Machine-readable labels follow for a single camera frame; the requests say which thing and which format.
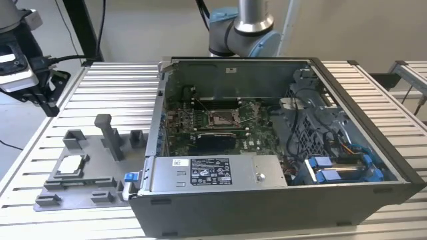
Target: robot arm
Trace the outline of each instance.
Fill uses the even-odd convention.
[[[280,33],[264,0],[239,0],[239,8],[212,11],[209,18],[209,52],[217,57],[275,57]]]
[[[71,75],[53,71],[53,65],[84,56],[44,57],[32,34],[41,25],[37,11],[19,10],[12,0],[0,0],[0,92],[23,103],[31,101],[56,117]]]

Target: floor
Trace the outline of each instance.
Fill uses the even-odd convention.
[[[40,107],[28,104],[0,104],[0,140],[24,148],[45,119]],[[0,180],[4,178],[21,151],[0,144]]]

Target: blue release latch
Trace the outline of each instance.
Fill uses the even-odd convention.
[[[140,178],[139,173],[129,172],[124,175],[124,182],[125,183],[137,183]]]

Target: black cable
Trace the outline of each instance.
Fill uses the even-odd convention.
[[[61,8],[60,8],[60,5],[59,5],[59,0],[55,0],[55,3],[56,3],[57,10],[59,10],[59,14],[60,14],[61,21],[64,22],[64,25],[65,25],[65,28],[67,28],[67,31],[68,31],[68,34],[69,34],[69,39],[71,39],[71,44],[72,44],[72,47],[73,47],[73,50],[75,50],[75,54],[79,55],[77,48],[76,48],[76,44],[75,44],[75,40],[73,40],[72,31],[69,30],[68,25],[67,25],[67,22],[65,22],[65,18],[64,18],[64,15],[63,15],[63,11],[61,11]]]
[[[209,26],[208,26],[207,19],[211,18],[211,14],[209,14],[208,7],[207,7],[205,2],[203,0],[195,0],[195,3],[197,4],[197,8],[199,8],[199,12],[200,12],[200,16],[201,16],[201,19],[203,19],[203,23],[204,23],[205,29],[207,29],[207,31],[209,31]]]
[[[292,125],[292,129],[291,129],[291,134],[288,135],[288,138],[287,138],[287,141],[285,141],[285,150],[287,150],[288,154],[291,155],[291,157],[293,157],[297,161],[301,162],[300,156],[297,155],[299,153],[293,154],[291,152],[291,140],[292,140],[293,135],[296,133],[296,126],[299,124],[299,105],[296,103],[296,98],[295,97],[293,97],[293,102],[295,102],[295,117],[293,117],[293,125]]]
[[[211,19],[211,13],[209,13],[209,9],[207,7],[205,1],[200,0],[200,3],[201,3],[201,9],[203,9],[204,15],[207,19]]]
[[[0,144],[3,144],[4,146],[9,147],[9,148],[13,148],[13,149],[17,149],[17,150],[21,150],[24,151],[24,149],[19,148],[17,146],[13,146],[13,145],[9,145],[7,144],[4,141],[0,140]]]
[[[405,103],[405,100],[407,100],[407,97],[408,97],[408,95],[409,95],[411,90],[412,90],[412,86],[411,86],[411,87],[408,88],[408,90],[407,90],[407,93],[405,93],[404,98],[403,98],[403,100],[401,100],[401,104]]]
[[[64,57],[60,57],[60,58],[52,58],[51,59],[51,65],[57,64],[57,63],[64,62],[64,61],[68,61],[68,60],[73,60],[73,59],[93,60],[92,58],[88,58],[87,56],[83,56],[83,55],[64,56]]]
[[[105,25],[105,12],[107,12],[107,0],[103,0],[101,21],[100,21],[100,28],[99,28],[99,35],[97,35],[95,59],[100,57],[100,52],[101,52],[101,40],[103,40],[104,25]]]
[[[421,109],[421,105],[417,105],[415,113],[413,113],[415,116],[419,114],[420,109]]]

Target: white wall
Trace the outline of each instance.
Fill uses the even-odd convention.
[[[371,72],[427,60],[427,0],[299,1],[287,56],[356,60]]]
[[[101,1],[88,0],[87,8],[97,29]],[[213,8],[236,7],[237,0],[205,0]],[[288,0],[269,0],[275,27],[283,29]],[[208,56],[209,35],[195,0],[108,0],[101,42],[111,62],[156,62],[164,56]]]

